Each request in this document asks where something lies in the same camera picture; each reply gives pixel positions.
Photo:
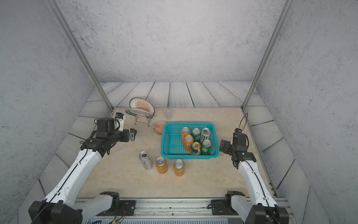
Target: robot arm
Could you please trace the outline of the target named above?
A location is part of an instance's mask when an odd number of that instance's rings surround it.
[[[253,153],[248,152],[248,137],[235,129],[231,142],[221,140],[219,151],[231,156],[232,163],[244,178],[251,203],[242,192],[225,195],[226,207],[235,210],[245,224],[275,223],[288,224],[289,216],[285,208],[280,208],[271,196],[258,171]]]
[[[97,214],[115,207],[118,193],[103,192],[100,196],[74,208],[75,199],[93,167],[117,142],[135,140],[135,129],[123,130],[125,115],[95,120],[97,130],[84,141],[72,166],[43,201],[29,208],[34,224],[84,223]]]

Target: beige marble tabletop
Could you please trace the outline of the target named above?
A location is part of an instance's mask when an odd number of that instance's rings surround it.
[[[117,108],[115,112],[124,111],[124,108]],[[170,121],[211,122],[220,144],[222,139],[231,140],[242,117],[240,108],[174,108]],[[175,159],[167,158],[168,172],[165,174],[159,174],[155,165],[145,170],[138,155],[147,151],[153,163],[161,156],[162,136],[153,131],[153,125],[161,120],[166,120],[161,108],[156,109],[150,127],[144,123],[134,125],[135,118],[127,115],[124,128],[137,130],[135,141],[118,142],[110,155],[105,155],[93,168],[78,197],[96,197],[103,191],[118,192],[120,197],[223,197],[228,190],[242,191],[249,196],[243,177],[233,167],[230,156],[222,152],[211,159],[184,159],[185,174],[180,177],[173,171]],[[248,151],[254,153],[261,176],[270,189],[247,127],[243,132],[250,140]]]

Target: basket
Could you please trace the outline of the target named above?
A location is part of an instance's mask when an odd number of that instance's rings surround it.
[[[209,156],[193,156],[190,151],[184,149],[184,143],[180,139],[180,133],[183,127],[188,127],[190,132],[194,128],[210,129],[209,140],[212,147]],[[164,125],[163,136],[161,138],[161,155],[167,158],[181,159],[210,159],[219,155],[218,139],[216,137],[215,126],[212,123],[205,122],[169,122]]]

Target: white wall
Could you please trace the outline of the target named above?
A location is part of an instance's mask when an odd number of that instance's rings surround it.
[[[358,220],[358,1],[296,0],[257,87],[332,223]]]
[[[101,82],[252,80],[284,0],[58,0]]]
[[[43,0],[0,7],[0,223],[9,223],[93,90]]]

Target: glass cup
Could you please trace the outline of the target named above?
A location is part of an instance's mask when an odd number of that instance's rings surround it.
[[[163,108],[163,113],[164,113],[164,117],[167,120],[173,119],[173,108],[170,108],[170,107]]]

